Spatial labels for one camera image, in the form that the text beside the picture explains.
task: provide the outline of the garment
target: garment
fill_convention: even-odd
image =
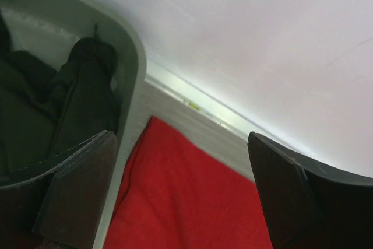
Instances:
[[[0,16],[0,176],[117,130],[110,89],[114,48],[96,38],[73,47],[60,71],[27,51],[12,51]]]
[[[126,164],[104,249],[271,249],[256,186],[152,118]]]

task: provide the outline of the white wall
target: white wall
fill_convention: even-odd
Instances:
[[[101,0],[159,64],[298,150],[373,177],[373,0]]]

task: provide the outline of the red cloth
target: red cloth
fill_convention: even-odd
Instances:
[[[272,246],[255,184],[153,117],[127,162],[104,248]]]

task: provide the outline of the gray plastic bin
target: gray plastic bin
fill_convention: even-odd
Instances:
[[[129,156],[129,141],[146,72],[143,45],[122,17],[94,0],[0,0],[0,8],[16,49],[27,49],[56,69],[67,61],[81,37],[100,38],[118,52],[118,69],[112,89],[121,102],[118,158],[93,248],[102,248],[112,210]]]

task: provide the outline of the laundry basket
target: laundry basket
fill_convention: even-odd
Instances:
[[[111,81],[121,104],[118,123],[118,156],[93,248],[101,248],[111,220],[136,118],[146,72],[146,58],[136,32],[122,17],[94,0],[0,0],[3,17],[12,33],[15,49],[25,49],[59,69],[73,45],[91,37],[100,39],[118,53],[118,67]]]

